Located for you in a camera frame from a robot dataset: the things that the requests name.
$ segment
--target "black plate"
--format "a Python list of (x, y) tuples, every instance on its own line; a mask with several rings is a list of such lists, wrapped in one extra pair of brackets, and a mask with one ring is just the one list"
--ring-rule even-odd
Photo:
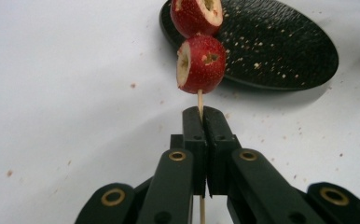
[[(161, 29), (178, 49), (185, 40), (170, 16)], [(330, 38), (313, 21), (274, 0), (222, 0), (224, 21), (216, 38), (227, 49), (225, 77), (261, 89), (299, 91), (326, 83), (339, 65)]]

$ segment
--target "apple flesh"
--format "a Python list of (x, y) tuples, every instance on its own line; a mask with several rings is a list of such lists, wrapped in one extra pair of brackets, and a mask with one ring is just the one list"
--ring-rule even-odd
[(171, 18), (177, 31), (193, 35), (216, 35), (223, 22), (220, 0), (172, 0)]
[(180, 90), (197, 94), (208, 93), (223, 79), (226, 51), (209, 35), (195, 35), (187, 39), (177, 51), (177, 86)]

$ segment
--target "black plastic part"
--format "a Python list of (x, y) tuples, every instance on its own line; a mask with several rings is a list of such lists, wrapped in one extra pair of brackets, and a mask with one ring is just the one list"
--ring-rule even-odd
[(183, 149), (194, 155), (194, 195), (205, 196), (207, 142), (199, 109), (192, 106), (183, 111)]
[(234, 224), (253, 224), (256, 218), (245, 200), (227, 197), (227, 208)]
[(307, 200), (327, 223), (360, 223), (360, 199), (347, 189), (330, 183), (310, 185)]
[(164, 224), (192, 221), (193, 155), (171, 149), (160, 158), (136, 223)]
[(228, 193), (227, 161), (231, 152), (241, 145), (232, 131), (224, 114), (212, 107), (203, 108), (203, 126), (209, 145), (207, 184), (210, 195)]
[(239, 201), (241, 194), (257, 223), (325, 223), (261, 153), (237, 149), (228, 163), (236, 185), (231, 190), (239, 190), (229, 197)]
[(150, 187), (152, 179), (153, 177), (148, 178), (145, 182), (143, 182), (134, 189), (134, 192), (136, 193), (134, 203), (138, 210), (142, 209), (143, 203), (145, 202), (145, 196), (148, 193), (148, 189)]
[[(160, 27), (178, 50), (185, 38), (173, 25), (167, 1)], [(299, 91), (326, 83), (339, 66), (327, 34), (276, 0), (222, 0), (224, 20), (216, 38), (227, 49), (225, 77), (261, 89)]]
[(125, 184), (109, 184), (93, 193), (82, 208), (76, 224), (127, 224), (134, 223), (137, 208), (135, 192)]

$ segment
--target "brass screw hole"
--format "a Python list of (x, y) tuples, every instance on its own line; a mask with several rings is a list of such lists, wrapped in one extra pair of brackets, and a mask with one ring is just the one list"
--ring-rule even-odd
[(186, 153), (181, 151), (175, 151), (169, 154), (169, 159), (172, 161), (183, 161), (186, 159)]
[(256, 160), (256, 154), (254, 152), (250, 151), (243, 151), (239, 155), (242, 159), (245, 161), (255, 161)]
[(334, 188), (321, 188), (320, 195), (328, 202), (339, 206), (346, 206), (349, 204), (349, 198), (340, 190)]
[(122, 189), (110, 189), (101, 198), (101, 202), (105, 206), (116, 206), (125, 199), (125, 192)]

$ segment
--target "red apple slice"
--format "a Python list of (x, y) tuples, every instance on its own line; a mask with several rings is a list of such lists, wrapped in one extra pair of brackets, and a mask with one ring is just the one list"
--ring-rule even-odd
[(171, 18), (185, 38), (216, 35), (223, 22), (220, 0), (172, 0)]
[(224, 76), (226, 51), (208, 35), (187, 39), (177, 51), (177, 85), (180, 90), (197, 94), (215, 89)]

